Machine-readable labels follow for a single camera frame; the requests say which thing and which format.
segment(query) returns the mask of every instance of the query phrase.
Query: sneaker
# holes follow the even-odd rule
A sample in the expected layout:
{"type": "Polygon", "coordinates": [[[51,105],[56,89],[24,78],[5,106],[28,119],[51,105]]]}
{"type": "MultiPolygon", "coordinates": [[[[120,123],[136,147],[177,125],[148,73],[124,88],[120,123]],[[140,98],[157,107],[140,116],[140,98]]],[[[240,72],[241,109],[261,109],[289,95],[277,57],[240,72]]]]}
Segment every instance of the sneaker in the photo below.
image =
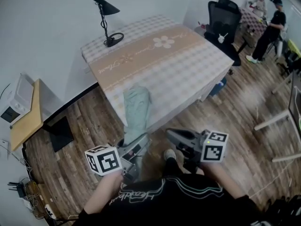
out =
{"type": "Polygon", "coordinates": [[[247,59],[247,61],[252,62],[253,64],[257,63],[257,59],[253,59],[253,57],[250,55],[247,55],[246,59],[247,59]]]}
{"type": "Polygon", "coordinates": [[[176,158],[175,152],[173,149],[168,149],[168,150],[164,151],[164,160],[167,161],[167,159],[170,157],[176,158]]]}

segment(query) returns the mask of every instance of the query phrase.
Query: person wearing white shirt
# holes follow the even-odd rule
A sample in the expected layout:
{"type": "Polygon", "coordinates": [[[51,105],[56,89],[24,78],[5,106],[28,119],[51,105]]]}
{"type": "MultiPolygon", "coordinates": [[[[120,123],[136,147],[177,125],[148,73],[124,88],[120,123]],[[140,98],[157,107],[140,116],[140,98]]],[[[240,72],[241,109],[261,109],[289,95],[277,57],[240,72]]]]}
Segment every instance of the person wearing white shirt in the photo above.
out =
{"type": "Polygon", "coordinates": [[[266,17],[268,10],[265,4],[265,0],[253,0],[249,1],[249,4],[256,4],[253,12],[259,17],[266,17]]]}

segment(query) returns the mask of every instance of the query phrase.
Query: white microwave oven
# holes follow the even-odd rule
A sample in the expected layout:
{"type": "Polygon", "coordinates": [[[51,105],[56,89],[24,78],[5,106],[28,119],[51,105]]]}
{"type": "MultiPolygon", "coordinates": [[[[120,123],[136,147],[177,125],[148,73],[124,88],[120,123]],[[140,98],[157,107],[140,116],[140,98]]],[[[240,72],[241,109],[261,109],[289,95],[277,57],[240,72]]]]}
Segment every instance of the white microwave oven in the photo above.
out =
{"type": "Polygon", "coordinates": [[[32,108],[33,86],[24,75],[9,84],[0,97],[0,117],[13,125],[32,108]]]}

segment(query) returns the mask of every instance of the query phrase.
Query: lamp shade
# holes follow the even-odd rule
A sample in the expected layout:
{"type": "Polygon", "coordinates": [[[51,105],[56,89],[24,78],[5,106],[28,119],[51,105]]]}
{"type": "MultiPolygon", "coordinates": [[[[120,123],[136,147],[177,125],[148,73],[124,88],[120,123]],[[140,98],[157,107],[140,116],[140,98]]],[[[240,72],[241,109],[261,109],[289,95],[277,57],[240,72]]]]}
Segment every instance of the lamp shade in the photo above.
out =
{"type": "Polygon", "coordinates": [[[111,5],[106,0],[94,0],[94,1],[102,6],[103,15],[111,15],[120,12],[118,8],[111,5]]]}

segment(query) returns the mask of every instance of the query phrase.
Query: person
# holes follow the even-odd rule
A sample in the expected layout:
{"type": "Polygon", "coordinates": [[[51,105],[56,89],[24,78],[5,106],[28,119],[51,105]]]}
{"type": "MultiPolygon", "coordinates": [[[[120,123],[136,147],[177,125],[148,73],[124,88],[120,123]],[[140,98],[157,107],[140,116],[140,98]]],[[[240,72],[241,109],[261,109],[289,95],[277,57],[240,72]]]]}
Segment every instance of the person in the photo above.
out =
{"type": "Polygon", "coordinates": [[[249,1],[249,4],[252,5],[256,3],[255,8],[253,9],[253,12],[259,16],[259,17],[266,17],[268,10],[267,10],[267,6],[265,4],[265,0],[253,0],[253,1],[249,1]]]}
{"type": "Polygon", "coordinates": [[[164,152],[164,159],[166,165],[160,179],[133,183],[119,190],[120,171],[104,176],[73,225],[168,221],[204,226],[270,226],[218,163],[203,163],[204,171],[184,174],[172,149],[164,152]]]}
{"type": "Polygon", "coordinates": [[[280,31],[284,29],[286,23],[286,17],[282,11],[283,5],[281,0],[271,0],[277,9],[270,23],[268,23],[267,29],[264,31],[263,35],[257,41],[257,46],[251,56],[247,55],[246,58],[252,63],[257,63],[262,60],[264,53],[266,52],[270,43],[274,42],[280,31]]]}

